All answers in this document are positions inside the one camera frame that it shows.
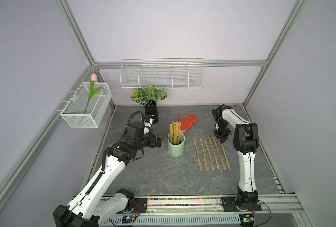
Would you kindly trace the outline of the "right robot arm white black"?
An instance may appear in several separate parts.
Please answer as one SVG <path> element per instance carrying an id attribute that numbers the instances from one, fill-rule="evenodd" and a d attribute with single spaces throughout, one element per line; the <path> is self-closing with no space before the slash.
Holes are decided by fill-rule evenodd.
<path id="1" fill-rule="evenodd" d="M 225 104 L 212 110 L 216 121 L 214 135 L 223 144 L 234 128 L 233 145 L 238 153 L 240 178 L 236 197 L 236 206 L 247 211 L 258 204 L 258 191 L 255 181 L 255 156 L 259 147 L 258 125 L 241 117 L 236 111 Z"/>

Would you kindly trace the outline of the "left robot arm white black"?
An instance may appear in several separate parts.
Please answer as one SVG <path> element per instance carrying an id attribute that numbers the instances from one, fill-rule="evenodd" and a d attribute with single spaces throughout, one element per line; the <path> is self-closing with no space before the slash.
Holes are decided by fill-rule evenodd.
<path id="1" fill-rule="evenodd" d="M 72 199 L 68 205 L 59 205 L 53 212 L 57 227 L 98 227 L 121 211 L 133 208 L 134 194 L 121 189 L 113 198 L 100 204 L 104 193 L 128 165 L 137 160 L 138 151 L 144 148 L 159 148 L 163 138 L 150 134 L 145 138 L 132 139 L 124 136 L 120 141 L 108 147 L 103 154 L 105 159 L 91 181 Z"/>

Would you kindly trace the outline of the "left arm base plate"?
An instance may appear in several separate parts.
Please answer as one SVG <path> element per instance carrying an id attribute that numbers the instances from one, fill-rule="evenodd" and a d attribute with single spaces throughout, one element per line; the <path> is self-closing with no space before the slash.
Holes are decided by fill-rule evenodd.
<path id="1" fill-rule="evenodd" d="M 136 214 L 142 214 L 146 213 L 148 208 L 148 199 L 146 197 L 138 197 L 134 199 L 133 206 L 130 210 L 120 211 L 118 214 L 130 214 L 130 213 L 136 213 Z"/>

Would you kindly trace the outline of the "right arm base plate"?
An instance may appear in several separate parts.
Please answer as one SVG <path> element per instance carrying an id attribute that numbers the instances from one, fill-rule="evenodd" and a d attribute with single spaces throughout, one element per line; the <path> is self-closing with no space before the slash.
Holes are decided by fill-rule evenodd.
<path id="1" fill-rule="evenodd" d="M 236 196 L 224 196 L 220 200 L 224 212 L 257 212 L 262 211 L 260 202 L 243 203 L 241 206 L 236 201 Z"/>

